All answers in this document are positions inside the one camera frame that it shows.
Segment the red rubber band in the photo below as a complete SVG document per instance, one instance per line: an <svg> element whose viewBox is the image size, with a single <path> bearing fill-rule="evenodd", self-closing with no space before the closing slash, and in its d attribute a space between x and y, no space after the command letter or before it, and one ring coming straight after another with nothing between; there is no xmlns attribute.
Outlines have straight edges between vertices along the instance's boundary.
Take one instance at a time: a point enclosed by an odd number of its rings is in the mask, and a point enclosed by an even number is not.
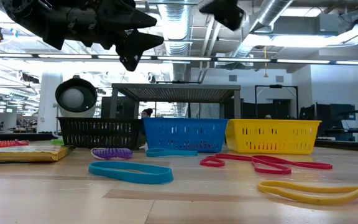
<svg viewBox="0 0 358 224"><path fill-rule="evenodd" d="M298 167L312 168L312 169L332 169L331 164L325 164L321 162L293 162L285 159L273 157L273 156L239 156L217 153L214 156L208 156L200 161L201 166L209 167L223 167L224 161L221 159L232 159L238 161L251 161L252 166L256 172L263 174L291 174L291 168L281 166L279 164L288 164ZM265 169L257 167L257 164L263 164L265 166L274 167L276 169Z"/></svg>

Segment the person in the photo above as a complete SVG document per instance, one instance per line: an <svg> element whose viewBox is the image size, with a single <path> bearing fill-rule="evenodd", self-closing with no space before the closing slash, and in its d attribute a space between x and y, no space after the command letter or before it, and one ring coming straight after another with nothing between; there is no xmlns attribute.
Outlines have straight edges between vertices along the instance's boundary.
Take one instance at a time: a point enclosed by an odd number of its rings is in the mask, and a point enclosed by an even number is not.
<svg viewBox="0 0 358 224"><path fill-rule="evenodd" d="M142 118L149 118L152 116L152 113L153 113L153 109L147 108L147 109L144 109L140 115ZM145 133L143 125L142 125L142 127L140 127L140 130L139 130L139 137L137 138L137 145L140 146L139 149L146 150L146 148L147 148L146 133Z"/></svg>

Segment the wooden tabletop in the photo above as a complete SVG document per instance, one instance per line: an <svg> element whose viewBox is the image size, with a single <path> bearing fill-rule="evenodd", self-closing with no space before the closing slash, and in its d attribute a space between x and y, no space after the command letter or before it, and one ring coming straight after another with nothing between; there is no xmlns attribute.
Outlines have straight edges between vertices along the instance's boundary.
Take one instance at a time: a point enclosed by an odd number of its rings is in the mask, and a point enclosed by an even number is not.
<svg viewBox="0 0 358 224"><path fill-rule="evenodd" d="M86 149L52 164L0 164L0 224L358 223L358 200L337 207L306 205L256 189L262 180L358 185L358 152L316 148L311 156L280 156L334 166L294 167L292 175L256 174L242 161L200 167L205 156L147 158L144 152L134 153L133 161L173 169L175 180L165 185L89 174L94 159Z"/></svg>

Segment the ceiling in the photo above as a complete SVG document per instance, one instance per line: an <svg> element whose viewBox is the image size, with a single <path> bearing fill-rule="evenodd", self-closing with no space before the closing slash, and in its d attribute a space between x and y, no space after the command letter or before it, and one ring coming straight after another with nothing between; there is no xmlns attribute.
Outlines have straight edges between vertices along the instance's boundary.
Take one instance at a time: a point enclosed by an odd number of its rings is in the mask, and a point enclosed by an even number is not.
<svg viewBox="0 0 358 224"><path fill-rule="evenodd" d="M158 13L158 6L162 2L186 2L191 5L190 16L190 36L187 40L183 40L190 45L188 55L202 56L229 54L235 50L243 40L242 30L235 32L219 26L214 22L212 17L199 13L196 4L199 0L187 1L173 1L173 0L152 0L149 1L149 11L146 11L145 2L137 1L137 8L144 11L151 16L157 18L158 22L155 27L142 29L141 32L149 34L164 35L163 21ZM239 6L245 10L248 15L251 15L259 10L262 1L240 1ZM349 26L349 21L339 17L337 14L348 13L358 10L358 1L320 1L320 0L295 0L291 6L284 11L282 17L294 17L294 20L301 17L316 17L320 14L334 14L336 15L339 25L345 29ZM66 40L62 50L57 50L42 41L42 38L37 37L20 25L14 23L2 10L0 10L0 27L4 35L4 40L0 43L0 53L31 53L31 54L110 54L116 55L114 46L110 50L104 50L99 44L93 44L92 47L85 47L81 42ZM253 57L268 57L268 58L313 58L319 59L322 56L330 55L327 52L335 52L334 48L323 49L325 54L321 55L322 49L312 47L280 47L280 46L266 46L254 47L250 54ZM348 59L358 59L358 54L354 53L354 47L342 47L341 53L332 53L330 57L337 55L338 57L347 57ZM160 45L154 49L144 52L144 55L166 55L167 50L165 45ZM0 58L0 85L28 85L23 81L22 74L25 73L39 82L42 81L42 72L51 66L59 66L59 68L69 68L65 72L65 79L72 77L72 75L81 75L91 80L95 86L99 88L108 89L112 82L130 82L130 83L147 83L149 75L155 75L157 80L170 81L172 77L172 65L169 63L140 63L135 72L128 72L119 62L43 62L35 60L5 60ZM252 69L261 69L263 65L254 65ZM289 72L296 70L298 67L291 64L276 64L269 66L269 68L287 69ZM8 88L16 92L16 94L8 94L5 96L17 96L25 98L31 96L26 100L33 105L39 101L40 85L32 84L34 88ZM169 112L174 106L167 107L165 112Z"/></svg>

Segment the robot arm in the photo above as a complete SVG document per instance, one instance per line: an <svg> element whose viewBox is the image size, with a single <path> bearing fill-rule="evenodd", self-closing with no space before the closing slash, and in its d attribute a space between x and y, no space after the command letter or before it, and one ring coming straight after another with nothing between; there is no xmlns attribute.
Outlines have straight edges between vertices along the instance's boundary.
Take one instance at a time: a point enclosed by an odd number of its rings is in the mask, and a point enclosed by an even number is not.
<svg viewBox="0 0 358 224"><path fill-rule="evenodd" d="M6 14L58 50L65 39L91 47L113 45L121 63L134 71L145 50L163 43L163 37L137 29L157 20L135 9L134 0L2 0Z"/></svg>

